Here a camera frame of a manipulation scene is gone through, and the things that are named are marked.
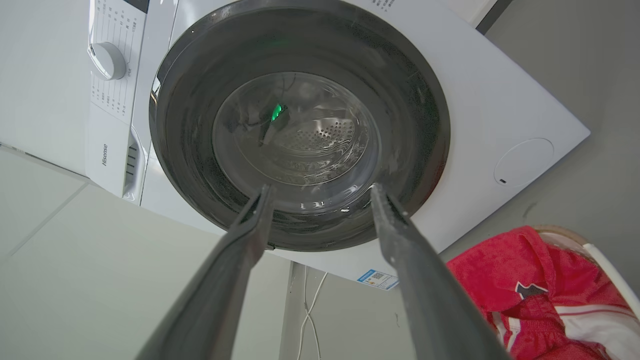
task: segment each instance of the washing machine door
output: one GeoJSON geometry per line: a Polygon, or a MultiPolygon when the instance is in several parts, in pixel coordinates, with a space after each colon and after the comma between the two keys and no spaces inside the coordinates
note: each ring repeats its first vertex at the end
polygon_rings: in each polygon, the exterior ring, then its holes
{"type": "Polygon", "coordinates": [[[150,128],[176,190],[226,229],[264,183],[269,243],[335,250],[375,239],[369,188],[411,214],[444,169],[449,116],[420,52],[338,0],[241,0],[194,23],[157,73],[150,128]]]}

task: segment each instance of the washing machine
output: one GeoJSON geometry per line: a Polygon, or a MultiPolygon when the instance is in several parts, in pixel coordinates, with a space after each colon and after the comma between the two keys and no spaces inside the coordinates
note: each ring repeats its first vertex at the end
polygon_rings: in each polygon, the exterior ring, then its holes
{"type": "Polygon", "coordinates": [[[442,251],[589,135],[435,0],[92,0],[88,57],[93,181],[212,241],[271,183],[270,252],[383,289],[374,182],[442,251]]]}

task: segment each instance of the power cord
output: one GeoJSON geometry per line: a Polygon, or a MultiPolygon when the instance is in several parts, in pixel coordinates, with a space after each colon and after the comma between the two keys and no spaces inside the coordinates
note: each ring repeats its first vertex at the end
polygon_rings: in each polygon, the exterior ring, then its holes
{"type": "Polygon", "coordinates": [[[313,310],[314,306],[316,305],[316,299],[318,298],[318,293],[320,292],[320,288],[322,287],[322,284],[326,279],[327,273],[325,272],[324,276],[322,276],[322,280],[320,280],[320,285],[318,285],[318,289],[316,290],[316,294],[314,295],[314,300],[311,302],[311,307],[308,308],[307,307],[307,269],[308,269],[308,266],[305,265],[304,305],[305,305],[305,312],[307,313],[307,315],[305,316],[304,321],[302,321],[302,326],[300,327],[300,345],[298,346],[298,360],[300,360],[300,354],[302,353],[302,337],[305,332],[305,325],[307,324],[307,320],[309,320],[309,322],[311,323],[311,327],[314,330],[314,337],[316,338],[316,348],[318,351],[318,360],[321,360],[320,343],[318,342],[318,333],[316,331],[316,325],[314,324],[314,320],[311,318],[311,310],[313,310]]]}

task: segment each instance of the blue and white sticker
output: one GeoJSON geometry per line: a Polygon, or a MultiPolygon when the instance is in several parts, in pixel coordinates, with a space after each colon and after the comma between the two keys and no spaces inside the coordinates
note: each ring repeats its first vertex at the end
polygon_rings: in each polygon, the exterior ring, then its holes
{"type": "Polygon", "coordinates": [[[398,284],[398,278],[396,276],[391,276],[375,270],[369,270],[366,274],[361,276],[358,281],[383,290],[391,290],[398,284]]]}

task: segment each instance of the clothes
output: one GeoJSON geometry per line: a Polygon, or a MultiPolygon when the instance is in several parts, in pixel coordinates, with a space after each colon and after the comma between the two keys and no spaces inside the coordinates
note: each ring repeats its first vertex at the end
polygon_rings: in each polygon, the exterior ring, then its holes
{"type": "Polygon", "coordinates": [[[606,274],[531,227],[447,266],[515,359],[640,359],[640,323],[606,274]]]}

